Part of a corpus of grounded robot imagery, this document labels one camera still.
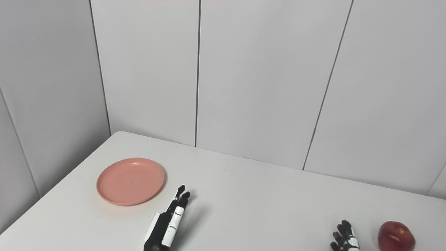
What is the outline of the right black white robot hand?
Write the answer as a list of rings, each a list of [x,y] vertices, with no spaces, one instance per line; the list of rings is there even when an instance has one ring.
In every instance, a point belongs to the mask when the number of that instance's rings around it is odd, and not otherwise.
[[[342,220],[332,235],[334,241],[330,243],[330,247],[333,251],[360,251],[359,242],[349,221]]]

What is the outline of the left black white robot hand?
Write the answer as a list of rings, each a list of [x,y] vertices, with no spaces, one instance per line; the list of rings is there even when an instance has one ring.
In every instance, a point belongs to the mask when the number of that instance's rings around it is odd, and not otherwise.
[[[185,185],[181,185],[167,210],[155,214],[145,237],[144,251],[170,251],[190,196]]]

